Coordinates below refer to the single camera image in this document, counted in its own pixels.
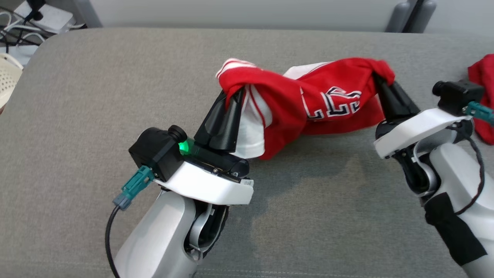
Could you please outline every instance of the cable connector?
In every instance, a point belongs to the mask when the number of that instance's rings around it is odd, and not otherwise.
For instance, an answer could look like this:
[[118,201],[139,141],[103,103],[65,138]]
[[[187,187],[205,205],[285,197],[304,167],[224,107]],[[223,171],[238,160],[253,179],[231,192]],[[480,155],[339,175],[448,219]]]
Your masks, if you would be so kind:
[[134,176],[124,186],[122,193],[113,199],[113,203],[121,210],[126,210],[132,200],[154,180],[153,170],[147,166],[141,166]]
[[483,106],[476,101],[469,102],[464,113],[476,119],[486,121],[491,126],[494,125],[494,110]]

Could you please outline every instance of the power strip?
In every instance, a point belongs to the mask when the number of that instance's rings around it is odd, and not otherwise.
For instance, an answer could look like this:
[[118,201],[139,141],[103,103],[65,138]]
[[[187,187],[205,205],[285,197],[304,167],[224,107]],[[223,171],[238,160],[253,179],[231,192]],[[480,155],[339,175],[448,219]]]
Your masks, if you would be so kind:
[[[15,9],[15,12],[23,17],[28,16],[31,11],[32,9],[27,1],[24,1]],[[43,18],[41,20],[32,19],[31,22],[55,34],[67,32],[69,30],[68,25],[74,25],[76,23],[76,19],[72,13],[48,4],[40,8],[40,13],[43,15]]]

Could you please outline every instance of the gray fabric surface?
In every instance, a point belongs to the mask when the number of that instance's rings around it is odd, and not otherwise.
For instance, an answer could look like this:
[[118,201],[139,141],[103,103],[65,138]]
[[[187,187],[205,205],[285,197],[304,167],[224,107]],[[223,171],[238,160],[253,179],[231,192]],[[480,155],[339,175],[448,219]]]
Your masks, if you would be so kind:
[[[325,31],[103,29],[43,44],[0,116],[0,276],[107,277],[112,199],[136,170],[127,149],[147,127],[193,135],[237,57],[283,73],[349,56],[385,59],[420,108],[493,39]],[[199,278],[462,278],[374,129],[302,137],[254,160],[251,205],[231,209]],[[480,146],[485,161],[494,152]],[[493,164],[487,170],[493,172]],[[118,250],[158,193],[116,217]]]

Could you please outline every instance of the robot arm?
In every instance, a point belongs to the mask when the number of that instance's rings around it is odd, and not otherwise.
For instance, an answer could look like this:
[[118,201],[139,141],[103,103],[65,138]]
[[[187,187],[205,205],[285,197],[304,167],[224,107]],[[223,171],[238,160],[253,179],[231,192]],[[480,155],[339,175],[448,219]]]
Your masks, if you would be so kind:
[[[115,198],[105,236],[115,277],[193,277],[218,240],[229,206],[249,204],[249,164],[230,154],[236,149],[243,96],[238,91],[226,110],[222,92],[194,139],[177,126],[149,128],[129,149],[140,169]],[[113,217],[153,180],[162,191],[114,261],[109,244]]]
[[[400,163],[427,223],[436,228],[455,262],[471,278],[492,278],[494,183],[470,138],[475,113],[468,113],[478,107],[483,88],[439,82],[433,93],[441,97],[439,108],[418,113],[403,90],[381,89],[386,121],[377,127],[375,149],[381,158],[393,157]],[[464,139],[470,141],[478,161],[455,145]]]

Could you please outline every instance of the white wall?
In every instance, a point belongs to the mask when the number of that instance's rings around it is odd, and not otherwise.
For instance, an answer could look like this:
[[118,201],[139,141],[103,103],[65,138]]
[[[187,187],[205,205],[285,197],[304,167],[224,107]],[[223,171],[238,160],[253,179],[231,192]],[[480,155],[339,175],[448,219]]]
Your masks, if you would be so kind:
[[404,0],[90,0],[101,24],[382,32]]
[[436,0],[426,33],[494,36],[494,0]]

